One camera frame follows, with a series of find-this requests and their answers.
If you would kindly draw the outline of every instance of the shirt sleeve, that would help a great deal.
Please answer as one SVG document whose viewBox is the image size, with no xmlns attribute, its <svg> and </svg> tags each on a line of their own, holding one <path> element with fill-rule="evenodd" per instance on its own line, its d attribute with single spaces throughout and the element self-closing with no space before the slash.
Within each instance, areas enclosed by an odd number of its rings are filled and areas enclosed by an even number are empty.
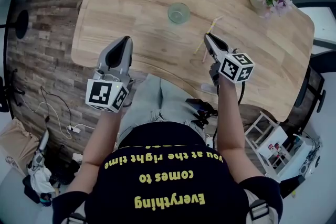
<svg viewBox="0 0 336 224">
<path fill-rule="evenodd" d="M 276 209 L 280 221 L 283 204 L 278 182 L 269 177 L 257 176 L 243 180 L 239 185 L 252 192 L 259 199 L 265 200 L 270 207 Z"/>
<path fill-rule="evenodd" d="M 53 223 L 61 224 L 64 219 L 70 216 L 88 197 L 87 193 L 72 191 L 64 193 L 52 200 L 53 203 Z"/>
</svg>

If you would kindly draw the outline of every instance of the table top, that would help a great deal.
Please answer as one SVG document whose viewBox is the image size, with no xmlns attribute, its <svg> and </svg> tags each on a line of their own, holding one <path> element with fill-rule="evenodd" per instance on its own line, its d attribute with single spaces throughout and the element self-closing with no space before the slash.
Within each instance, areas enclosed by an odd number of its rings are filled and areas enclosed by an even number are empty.
<svg viewBox="0 0 336 224">
<path fill-rule="evenodd" d="M 188 22 L 170 22 L 167 10 L 175 2 L 190 8 Z M 313 22 L 297 8 L 265 20 L 249 0 L 83 0 L 71 57 L 79 65 L 94 67 L 108 44 L 128 35 L 134 45 L 131 69 L 152 73 L 216 105 L 208 73 L 214 60 L 208 56 L 202 63 L 204 45 L 194 51 L 221 15 L 214 34 L 256 63 L 241 103 L 263 108 L 284 121 L 301 88 L 314 35 Z M 240 87 L 237 84 L 238 96 Z"/>
</svg>

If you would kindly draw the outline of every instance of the white cube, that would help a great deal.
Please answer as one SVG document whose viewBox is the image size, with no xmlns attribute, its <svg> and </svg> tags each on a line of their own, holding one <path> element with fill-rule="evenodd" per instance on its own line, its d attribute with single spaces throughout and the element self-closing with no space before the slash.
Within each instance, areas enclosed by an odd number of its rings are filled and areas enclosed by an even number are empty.
<svg viewBox="0 0 336 224">
<path fill-rule="evenodd" d="M 233 83 L 249 79 L 255 63 L 247 54 L 226 54 L 219 68 L 219 73 Z"/>
<path fill-rule="evenodd" d="M 118 112 L 128 94 L 122 82 L 89 79 L 85 103 L 98 110 Z"/>
</svg>

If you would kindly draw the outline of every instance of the backpack strap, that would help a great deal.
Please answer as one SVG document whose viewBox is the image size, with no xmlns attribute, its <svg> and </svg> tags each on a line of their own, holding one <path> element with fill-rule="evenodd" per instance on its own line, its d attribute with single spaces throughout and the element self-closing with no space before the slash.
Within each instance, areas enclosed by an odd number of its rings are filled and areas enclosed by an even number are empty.
<svg viewBox="0 0 336 224">
<path fill-rule="evenodd" d="M 273 207 L 269 207 L 265 200 L 259 199 L 249 190 L 244 189 L 250 207 L 246 216 L 246 224 L 278 224 L 279 217 Z"/>
<path fill-rule="evenodd" d="M 71 215 L 62 221 L 61 224 L 86 224 L 86 215 L 84 212 L 85 201 L 71 213 Z"/>
</svg>

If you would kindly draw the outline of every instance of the light blue pants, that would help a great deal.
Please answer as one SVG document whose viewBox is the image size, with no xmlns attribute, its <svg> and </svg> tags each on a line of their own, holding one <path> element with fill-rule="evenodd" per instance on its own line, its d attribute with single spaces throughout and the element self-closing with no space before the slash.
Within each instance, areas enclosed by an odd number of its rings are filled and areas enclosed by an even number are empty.
<svg viewBox="0 0 336 224">
<path fill-rule="evenodd" d="M 193 98 L 176 85 L 149 74 L 138 86 L 131 107 L 121 120 L 118 144 L 136 126 L 150 123 L 171 121 L 190 126 L 204 139 L 205 134 L 192 120 L 197 111 L 185 100 Z"/>
</svg>

